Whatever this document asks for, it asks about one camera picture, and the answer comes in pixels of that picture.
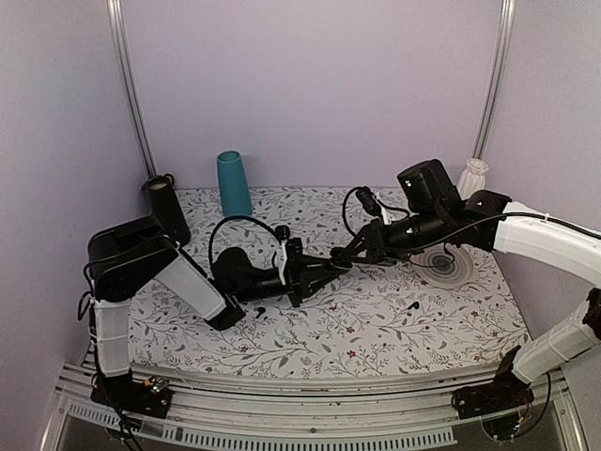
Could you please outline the black gold-trim charging case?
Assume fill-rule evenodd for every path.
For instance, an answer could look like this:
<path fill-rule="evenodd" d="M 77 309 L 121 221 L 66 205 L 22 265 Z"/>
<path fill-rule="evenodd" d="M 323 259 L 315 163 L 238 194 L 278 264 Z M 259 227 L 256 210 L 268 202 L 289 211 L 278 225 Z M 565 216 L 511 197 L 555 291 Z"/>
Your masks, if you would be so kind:
<path fill-rule="evenodd" d="M 349 272 L 353 268 L 353 264 L 344 260 L 341 257 L 330 257 L 329 264 L 333 271 Z"/>

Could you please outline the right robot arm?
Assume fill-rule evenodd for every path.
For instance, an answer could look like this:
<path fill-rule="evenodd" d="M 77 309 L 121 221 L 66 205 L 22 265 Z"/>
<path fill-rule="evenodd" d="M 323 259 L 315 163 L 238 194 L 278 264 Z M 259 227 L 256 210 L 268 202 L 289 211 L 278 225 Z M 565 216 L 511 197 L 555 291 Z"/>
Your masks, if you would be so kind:
<path fill-rule="evenodd" d="M 492 381 L 454 391 L 453 408 L 462 419 L 489 415 L 533 402 L 531 385 L 551 370 L 600 343 L 600 234 L 544 214 L 510 196 L 486 189 L 463 199 L 438 159 L 414 164 L 397 180 L 409 216 L 392 220 L 367 187 L 358 190 L 373 219 L 345 247 L 338 262 L 392 264 L 438 244 L 468 245 L 496 256 L 535 261 L 590 284 L 584 301 L 534 340 L 508 351 Z"/>

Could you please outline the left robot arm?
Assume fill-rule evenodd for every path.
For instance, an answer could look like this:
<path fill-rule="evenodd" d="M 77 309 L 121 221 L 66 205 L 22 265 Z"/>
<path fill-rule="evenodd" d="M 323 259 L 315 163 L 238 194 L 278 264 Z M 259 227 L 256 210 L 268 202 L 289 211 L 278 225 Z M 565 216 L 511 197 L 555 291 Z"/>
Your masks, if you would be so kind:
<path fill-rule="evenodd" d="M 298 307 L 351 269 L 335 257 L 305 254 L 301 239 L 291 237 L 285 225 L 270 233 L 278 249 L 269 268 L 257 268 L 242 248 L 229 247 L 208 271 L 152 216 L 93 235 L 83 269 L 88 291 L 79 304 L 94 347 L 92 401 L 119 417 L 167 416 L 169 382 L 157 376 L 136 381 L 131 369 L 131 310 L 152 289 L 220 332 L 245 318 L 247 303 L 285 297 Z"/>

